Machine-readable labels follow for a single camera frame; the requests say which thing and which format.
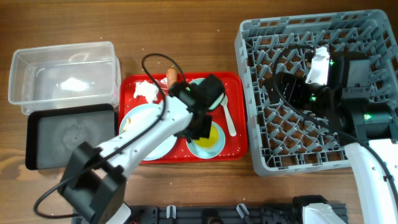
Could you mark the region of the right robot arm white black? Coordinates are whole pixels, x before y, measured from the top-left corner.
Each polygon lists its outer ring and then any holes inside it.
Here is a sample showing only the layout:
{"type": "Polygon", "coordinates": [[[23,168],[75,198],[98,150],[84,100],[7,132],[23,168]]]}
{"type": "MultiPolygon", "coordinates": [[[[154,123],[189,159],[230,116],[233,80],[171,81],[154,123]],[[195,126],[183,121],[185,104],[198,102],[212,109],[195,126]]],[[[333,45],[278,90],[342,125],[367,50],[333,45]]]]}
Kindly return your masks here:
{"type": "Polygon", "coordinates": [[[292,45],[277,56],[270,96],[336,133],[354,172],[365,223],[397,223],[397,121],[386,103],[369,100],[370,59],[361,52],[292,45]],[[306,77],[277,71],[282,57],[305,50],[306,77]]]}

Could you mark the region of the light blue bowl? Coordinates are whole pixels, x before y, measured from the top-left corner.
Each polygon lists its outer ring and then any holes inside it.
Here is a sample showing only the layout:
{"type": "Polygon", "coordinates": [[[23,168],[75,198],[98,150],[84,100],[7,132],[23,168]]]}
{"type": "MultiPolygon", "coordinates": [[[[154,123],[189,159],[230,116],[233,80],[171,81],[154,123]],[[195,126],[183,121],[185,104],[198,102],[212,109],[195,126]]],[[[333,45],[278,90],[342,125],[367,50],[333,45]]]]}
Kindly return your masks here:
{"type": "Polygon", "coordinates": [[[212,159],[222,152],[225,144],[226,137],[223,129],[212,122],[209,137],[187,142],[187,147],[194,156],[200,159],[212,159]]]}

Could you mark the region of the white tissue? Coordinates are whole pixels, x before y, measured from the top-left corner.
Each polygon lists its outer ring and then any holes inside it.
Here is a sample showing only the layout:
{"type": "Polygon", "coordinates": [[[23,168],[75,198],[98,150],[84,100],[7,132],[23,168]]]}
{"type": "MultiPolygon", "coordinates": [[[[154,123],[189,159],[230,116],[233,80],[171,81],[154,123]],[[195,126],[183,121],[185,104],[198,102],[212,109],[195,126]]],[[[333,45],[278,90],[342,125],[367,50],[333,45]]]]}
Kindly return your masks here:
{"type": "Polygon", "coordinates": [[[147,81],[137,82],[133,98],[144,97],[146,102],[153,103],[158,100],[157,95],[159,93],[158,87],[147,81]]]}

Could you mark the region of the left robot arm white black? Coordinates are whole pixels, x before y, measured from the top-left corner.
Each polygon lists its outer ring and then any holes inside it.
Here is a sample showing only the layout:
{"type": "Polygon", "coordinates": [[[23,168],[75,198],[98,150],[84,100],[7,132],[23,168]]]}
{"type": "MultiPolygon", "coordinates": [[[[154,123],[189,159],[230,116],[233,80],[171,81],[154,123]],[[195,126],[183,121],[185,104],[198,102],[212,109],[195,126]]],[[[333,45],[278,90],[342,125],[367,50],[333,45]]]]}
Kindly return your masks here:
{"type": "Polygon", "coordinates": [[[75,148],[61,181],[41,195],[33,206],[37,216],[54,219],[39,205],[58,192],[74,209],[65,218],[80,217],[88,223],[127,223],[132,216],[124,201],[129,176],[156,147],[171,136],[207,138],[212,117],[210,106],[224,94],[214,74],[200,84],[176,81],[162,93],[162,101],[128,131],[96,147],[87,142],[75,148]]]}

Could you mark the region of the orange carrot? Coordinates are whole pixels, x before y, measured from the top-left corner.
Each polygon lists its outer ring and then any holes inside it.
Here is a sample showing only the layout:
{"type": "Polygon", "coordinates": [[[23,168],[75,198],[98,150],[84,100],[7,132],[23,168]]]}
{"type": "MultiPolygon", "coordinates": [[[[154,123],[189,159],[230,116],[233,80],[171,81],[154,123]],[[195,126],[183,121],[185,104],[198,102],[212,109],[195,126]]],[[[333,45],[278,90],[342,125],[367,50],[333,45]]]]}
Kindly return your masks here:
{"type": "Polygon", "coordinates": [[[166,79],[168,87],[172,87],[177,82],[177,71],[174,69],[168,69],[166,79]]]}

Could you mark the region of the pale green bowl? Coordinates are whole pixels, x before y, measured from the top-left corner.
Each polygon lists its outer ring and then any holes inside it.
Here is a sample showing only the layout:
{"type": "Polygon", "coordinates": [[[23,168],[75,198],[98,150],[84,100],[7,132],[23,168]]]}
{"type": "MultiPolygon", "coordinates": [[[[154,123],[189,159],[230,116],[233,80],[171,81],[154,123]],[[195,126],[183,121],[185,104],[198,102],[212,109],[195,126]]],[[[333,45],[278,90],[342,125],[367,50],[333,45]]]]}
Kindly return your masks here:
{"type": "MultiPolygon", "coordinates": [[[[194,80],[192,80],[191,82],[190,82],[190,84],[196,84],[196,85],[199,85],[201,82],[203,82],[204,81],[204,78],[197,78],[197,79],[194,79],[194,80]]],[[[219,106],[219,104],[222,102],[222,100],[223,100],[223,98],[225,97],[225,94],[224,93],[222,93],[218,98],[217,98],[217,100],[208,108],[210,111],[213,111],[213,110],[215,110],[218,106],[219,106]]]]}

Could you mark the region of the white plastic spoon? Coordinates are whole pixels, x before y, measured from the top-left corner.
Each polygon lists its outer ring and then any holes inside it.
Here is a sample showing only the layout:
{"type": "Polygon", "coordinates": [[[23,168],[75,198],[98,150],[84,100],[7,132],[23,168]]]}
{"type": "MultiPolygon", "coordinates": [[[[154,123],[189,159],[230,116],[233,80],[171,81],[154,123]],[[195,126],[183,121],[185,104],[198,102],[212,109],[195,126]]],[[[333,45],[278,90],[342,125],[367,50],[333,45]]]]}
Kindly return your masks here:
{"type": "Polygon", "coordinates": [[[223,99],[221,100],[220,105],[223,107],[224,110],[224,115],[226,118],[226,124],[228,127],[228,132],[230,136],[235,136],[237,134],[236,132],[236,128],[234,126],[233,123],[233,119],[229,113],[229,109],[228,109],[228,97],[226,96],[226,94],[223,95],[223,99]]]}

